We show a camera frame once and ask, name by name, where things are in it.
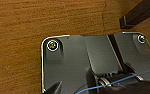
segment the screw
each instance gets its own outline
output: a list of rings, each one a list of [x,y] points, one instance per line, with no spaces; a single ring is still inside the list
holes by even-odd
[[[50,40],[47,44],[47,48],[50,51],[56,51],[58,49],[58,42],[55,40]]]
[[[143,35],[139,35],[139,36],[138,36],[138,41],[139,41],[140,43],[145,43],[145,42],[146,42],[146,37],[143,36]]]

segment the wood grain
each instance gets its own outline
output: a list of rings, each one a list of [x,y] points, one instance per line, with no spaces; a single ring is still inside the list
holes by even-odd
[[[131,30],[119,28],[119,18],[140,1],[0,0],[0,94],[40,94],[46,37],[137,31],[150,42],[150,18]]]

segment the screw head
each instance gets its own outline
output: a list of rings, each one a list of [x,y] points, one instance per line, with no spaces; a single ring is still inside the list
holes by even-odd
[[[58,42],[56,40],[50,40],[47,43],[47,48],[50,51],[56,51],[58,49]]]
[[[146,37],[143,36],[143,35],[139,35],[139,36],[138,36],[138,41],[139,41],[140,43],[145,43],[145,42],[146,42]]]

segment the cable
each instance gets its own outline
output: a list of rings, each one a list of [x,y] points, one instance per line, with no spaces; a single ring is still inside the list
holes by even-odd
[[[92,89],[97,89],[97,88],[106,87],[106,86],[108,86],[108,85],[113,85],[113,84],[119,83],[119,82],[121,82],[121,81],[130,79],[130,78],[133,78],[133,77],[136,77],[136,76],[140,76],[140,75],[143,75],[143,74],[146,74],[146,73],[149,73],[149,72],[150,72],[150,70],[145,71],[145,72],[142,72],[142,73],[134,74],[134,75],[131,75],[131,76],[128,76],[128,77],[119,79],[119,80],[117,80],[117,81],[114,81],[114,82],[112,82],[112,83],[110,83],[110,84],[107,84],[107,85],[86,88],[86,89],[83,89],[83,90],[79,91],[79,92],[76,93],[76,94],[80,94],[80,93],[82,93],[82,92],[84,92],[84,91],[87,91],[87,90],[92,90]]]

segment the metal plate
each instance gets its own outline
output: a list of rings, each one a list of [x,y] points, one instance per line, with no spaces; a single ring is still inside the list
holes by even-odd
[[[114,34],[123,62],[134,68],[136,73],[150,69],[150,47],[147,41],[138,41],[139,35]],[[86,77],[89,69],[95,76],[122,70],[108,36],[49,37],[42,42],[41,47],[42,93],[51,86],[59,88],[56,94],[74,94],[87,88],[87,81],[95,81]],[[142,77],[150,80],[150,73]]]
[[[114,34],[118,48],[124,63],[132,66],[136,73],[150,70],[150,46],[148,41],[140,43],[138,36],[140,33],[116,33]],[[145,80],[150,80],[150,73],[142,75]]]

